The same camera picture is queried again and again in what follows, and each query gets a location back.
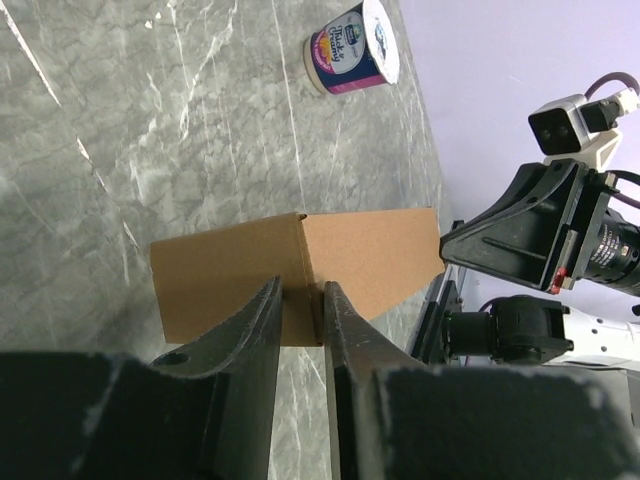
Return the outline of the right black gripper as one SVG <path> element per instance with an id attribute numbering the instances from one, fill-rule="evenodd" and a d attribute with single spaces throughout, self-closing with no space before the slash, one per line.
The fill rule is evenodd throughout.
<path id="1" fill-rule="evenodd" d="M 630 172 L 598 173 L 574 160 L 519 167 L 486 211 L 440 239 L 447 263 L 539 291 L 551 289 L 558 270 L 561 231 L 570 214 L 576 240 L 569 284 L 585 280 L 626 295 L 639 293 L 639 226 L 610 206 Z"/>

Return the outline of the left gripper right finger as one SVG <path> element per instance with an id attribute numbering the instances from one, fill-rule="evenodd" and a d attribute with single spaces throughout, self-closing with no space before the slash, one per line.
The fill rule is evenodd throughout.
<path id="1" fill-rule="evenodd" d="M 337 479 L 635 479 L 639 450 L 606 390 L 560 370 L 427 366 L 324 288 Z"/>

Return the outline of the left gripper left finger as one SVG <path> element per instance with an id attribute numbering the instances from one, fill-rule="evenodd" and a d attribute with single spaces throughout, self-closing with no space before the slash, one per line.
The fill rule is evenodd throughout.
<path id="1" fill-rule="evenodd" d="M 3 353 L 2 477 L 265 478 L 281 320 L 275 277 L 230 318 L 150 363 Z"/>

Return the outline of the brown cardboard box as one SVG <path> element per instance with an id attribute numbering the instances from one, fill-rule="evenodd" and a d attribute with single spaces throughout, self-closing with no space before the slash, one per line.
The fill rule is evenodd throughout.
<path id="1" fill-rule="evenodd" d="M 281 343 L 323 342 L 323 291 L 341 285 L 372 320 L 426 287 L 444 267 L 432 208 L 288 213 L 150 246 L 165 339 L 185 344 L 239 311 L 274 276 L 283 290 Z"/>

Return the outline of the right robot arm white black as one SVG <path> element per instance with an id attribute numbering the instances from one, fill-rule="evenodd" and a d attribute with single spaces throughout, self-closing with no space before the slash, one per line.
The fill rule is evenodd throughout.
<path id="1" fill-rule="evenodd" d="M 545 292 L 489 300 L 476 313 L 447 316 L 451 357 L 488 356 L 502 364 L 575 365 L 637 371 L 639 327 L 590 316 L 553 297 L 578 280 L 639 294 L 639 228 L 610 208 L 619 180 L 577 160 L 522 165 L 484 213 L 440 239 L 439 255 L 510 283 Z"/>

